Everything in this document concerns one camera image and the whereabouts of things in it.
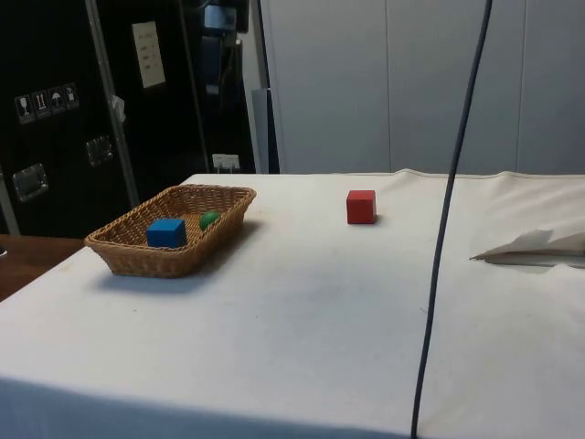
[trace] black door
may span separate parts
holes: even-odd
[[[134,178],[145,200],[207,172],[178,2],[98,0],[98,9],[116,94],[125,101]],[[157,70],[154,80],[144,80],[139,61]]]
[[[84,2],[0,8],[0,164],[16,220],[23,234],[82,237],[129,208]]]

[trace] electrical outlet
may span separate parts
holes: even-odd
[[[237,154],[214,154],[211,158],[213,159],[213,167],[216,169],[239,170],[239,156]]]

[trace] door handle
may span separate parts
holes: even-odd
[[[12,175],[16,196],[26,203],[48,191],[47,173],[42,163],[37,163]]]

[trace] white wall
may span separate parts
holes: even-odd
[[[386,0],[262,0],[281,171],[388,171]]]
[[[445,172],[484,0],[261,0],[284,172]],[[585,2],[495,0],[461,171],[585,173]]]

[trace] sticker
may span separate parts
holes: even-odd
[[[49,108],[48,96],[46,91],[36,91],[32,94],[33,107],[35,107],[35,113],[37,119],[42,119],[51,115]]]
[[[48,99],[53,114],[65,111],[65,98],[63,96],[63,90],[60,87],[49,89]]]
[[[35,110],[33,110],[33,104],[30,100],[30,95],[25,94],[23,96],[16,96],[15,105],[16,113],[18,114],[18,121],[21,124],[35,121]]]
[[[73,110],[74,108],[78,108],[80,106],[80,97],[77,95],[75,84],[65,84],[62,89],[65,93],[64,99],[67,109]]]
[[[164,84],[165,69],[161,59],[161,49],[158,45],[156,23],[135,23],[132,25],[134,45],[138,54],[138,67],[143,80],[143,88],[148,89],[158,84]]]

